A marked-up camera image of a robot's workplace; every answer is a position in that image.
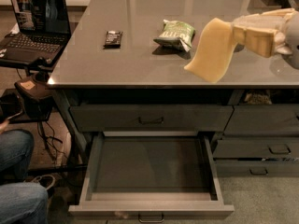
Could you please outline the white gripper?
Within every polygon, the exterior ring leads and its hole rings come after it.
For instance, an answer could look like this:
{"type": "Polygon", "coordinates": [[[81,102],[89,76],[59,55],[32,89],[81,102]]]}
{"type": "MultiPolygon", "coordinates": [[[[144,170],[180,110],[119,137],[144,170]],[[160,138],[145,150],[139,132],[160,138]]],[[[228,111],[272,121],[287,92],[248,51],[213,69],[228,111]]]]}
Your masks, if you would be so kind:
{"type": "Polygon", "coordinates": [[[232,25],[235,41],[246,49],[265,58],[280,54],[299,69],[299,12],[294,8],[241,16],[232,25]]]}

